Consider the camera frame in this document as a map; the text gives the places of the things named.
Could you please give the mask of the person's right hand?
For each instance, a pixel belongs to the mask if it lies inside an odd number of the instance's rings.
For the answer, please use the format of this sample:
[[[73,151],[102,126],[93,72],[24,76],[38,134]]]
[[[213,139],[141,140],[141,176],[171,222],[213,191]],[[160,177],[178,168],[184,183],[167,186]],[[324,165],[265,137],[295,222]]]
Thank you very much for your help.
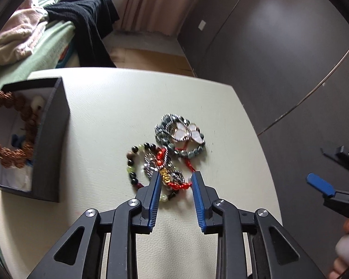
[[[333,268],[329,278],[339,278],[349,267],[349,219],[344,224],[345,235],[336,244],[337,258],[333,262]]]

